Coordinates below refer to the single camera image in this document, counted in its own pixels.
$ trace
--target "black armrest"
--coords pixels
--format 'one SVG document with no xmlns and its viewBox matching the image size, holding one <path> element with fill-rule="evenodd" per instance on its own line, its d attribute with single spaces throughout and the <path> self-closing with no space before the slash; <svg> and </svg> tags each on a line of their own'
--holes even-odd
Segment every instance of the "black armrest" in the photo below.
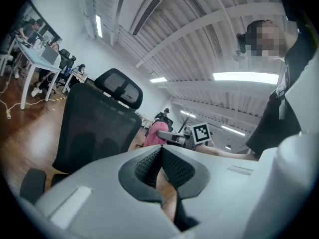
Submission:
<svg viewBox="0 0 319 239">
<path fill-rule="evenodd" d="M 45 179 L 44 171 L 34 168 L 29 169 L 22 181 L 20 196 L 35 204 L 44 193 Z"/>
</svg>

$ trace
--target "floor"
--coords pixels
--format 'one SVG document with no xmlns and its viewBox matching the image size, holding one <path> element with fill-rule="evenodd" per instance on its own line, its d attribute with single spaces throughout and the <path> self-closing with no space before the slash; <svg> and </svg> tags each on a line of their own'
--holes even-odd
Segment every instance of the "floor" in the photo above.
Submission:
<svg viewBox="0 0 319 239">
<path fill-rule="evenodd" d="M 34 73 L 31 84 L 37 79 Z M 0 78 L 0 90 L 2 91 L 8 75 Z M 0 94 L 0 99 L 7 103 L 8 107 L 19 103 L 22 95 L 25 78 L 12 77 L 8 89 Z M 32 98 L 31 85 L 28 90 L 26 102 L 36 103 L 45 98 L 45 94 L 39 94 Z M 60 87 L 51 99 L 65 97 Z M 29 168 L 44 170 L 47 174 L 46 190 L 49 189 L 51 178 L 55 173 L 60 173 L 51 165 L 55 159 L 59 135 L 66 100 L 42 101 L 36 105 L 26 105 L 22 111 L 18 106 L 11 110 L 11 119 L 6 118 L 5 106 L 0 103 L 0 164 L 1 169 L 11 190 L 19 192 L 22 180 Z M 142 144 L 145 139 L 145 129 L 141 127 L 135 136 L 130 149 L 136 144 Z M 158 175 L 157 189 L 163 194 L 166 202 L 162 209 L 169 219 L 173 220 L 176 209 L 176 191 L 165 180 L 163 171 Z"/>
</svg>

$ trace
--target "ceiling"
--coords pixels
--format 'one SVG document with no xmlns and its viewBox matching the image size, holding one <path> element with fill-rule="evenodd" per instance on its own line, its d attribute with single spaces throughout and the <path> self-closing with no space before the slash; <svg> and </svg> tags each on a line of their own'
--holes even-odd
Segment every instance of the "ceiling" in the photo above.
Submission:
<svg viewBox="0 0 319 239">
<path fill-rule="evenodd" d="M 240 62 L 233 59 L 238 49 L 235 34 L 244 33 L 254 20 L 270 19 L 285 31 L 297 30 L 286 20 L 281 1 L 163 0 L 136 36 L 118 25 L 119 1 L 92 0 L 91 11 L 101 16 L 102 30 L 110 36 L 103 38 L 105 42 L 120 45 L 146 77 L 165 77 L 168 82 L 157 87 L 167 91 L 174 104 L 195 114 L 198 121 L 237 128 L 248 138 L 276 86 L 215 82 L 212 74 L 276 73 L 281 82 L 285 65 L 280 60 L 249 54 Z"/>
</svg>

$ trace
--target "overhead lighting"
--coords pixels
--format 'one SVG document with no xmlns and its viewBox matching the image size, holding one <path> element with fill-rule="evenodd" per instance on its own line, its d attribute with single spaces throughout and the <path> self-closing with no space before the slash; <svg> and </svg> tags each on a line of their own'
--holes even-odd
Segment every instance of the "overhead lighting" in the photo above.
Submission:
<svg viewBox="0 0 319 239">
<path fill-rule="evenodd" d="M 156 83 L 156 82 L 167 82 L 167 79 L 165 79 L 165 77 L 161 77 L 161 78 L 151 79 L 150 81 L 151 81 L 152 83 Z"/>
<path fill-rule="evenodd" d="M 215 81 L 245 81 L 277 84 L 278 74 L 255 73 L 255 72 L 231 72 L 213 73 Z"/>
<path fill-rule="evenodd" d="M 98 28 L 98 34 L 100 37 L 102 37 L 101 18 L 100 16 L 95 15 L 95 19 L 96 19 L 96 26 Z"/>
<path fill-rule="evenodd" d="M 239 132 L 239 131 L 236 131 L 236 130 L 234 130 L 234 129 L 232 129 L 232 128 L 226 127 L 226 126 L 224 126 L 224 125 L 222 125 L 221 127 L 222 127 L 223 129 L 227 129 L 227 130 L 232 131 L 232 132 L 234 132 L 234 133 L 237 133 L 237 134 L 240 134 L 240 135 L 242 135 L 242 136 L 245 136 L 244 133 Z"/>
<path fill-rule="evenodd" d="M 193 118 L 195 118 L 196 116 L 195 115 L 193 115 L 193 114 L 189 114 L 189 113 L 187 113 L 187 112 L 184 112 L 184 111 L 180 111 L 182 114 L 185 114 L 185 115 L 187 115 L 187 116 L 190 116 L 190 117 L 193 117 Z"/>
</svg>

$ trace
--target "white sneaker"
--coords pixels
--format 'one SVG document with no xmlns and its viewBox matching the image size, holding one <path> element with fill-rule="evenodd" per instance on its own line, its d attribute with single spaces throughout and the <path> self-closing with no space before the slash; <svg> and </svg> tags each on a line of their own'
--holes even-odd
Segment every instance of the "white sneaker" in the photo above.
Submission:
<svg viewBox="0 0 319 239">
<path fill-rule="evenodd" d="M 16 70 L 16 71 L 14 72 L 14 78 L 15 78 L 15 79 L 19 79 L 19 72 L 18 72 L 18 70 Z"/>
<path fill-rule="evenodd" d="M 34 88 L 31 92 L 31 96 L 34 98 L 40 92 L 39 88 Z"/>
</svg>

